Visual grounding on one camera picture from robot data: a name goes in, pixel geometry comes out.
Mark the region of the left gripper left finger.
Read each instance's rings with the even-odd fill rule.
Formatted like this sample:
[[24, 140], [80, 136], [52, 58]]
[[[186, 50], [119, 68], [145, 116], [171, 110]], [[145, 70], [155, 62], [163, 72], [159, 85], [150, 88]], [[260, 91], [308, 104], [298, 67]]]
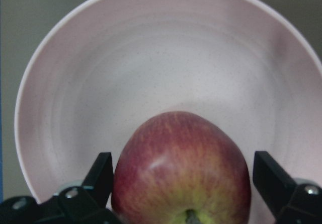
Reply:
[[79, 186], [67, 187], [41, 204], [31, 196], [2, 202], [1, 223], [120, 223], [106, 207], [113, 177], [111, 153], [100, 153]]

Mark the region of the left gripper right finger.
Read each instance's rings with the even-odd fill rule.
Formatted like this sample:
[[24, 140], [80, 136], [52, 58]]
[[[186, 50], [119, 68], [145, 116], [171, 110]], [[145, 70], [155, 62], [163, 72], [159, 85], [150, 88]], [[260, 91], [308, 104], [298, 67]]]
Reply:
[[256, 151], [253, 184], [275, 223], [321, 223], [321, 186], [292, 178], [267, 151]]

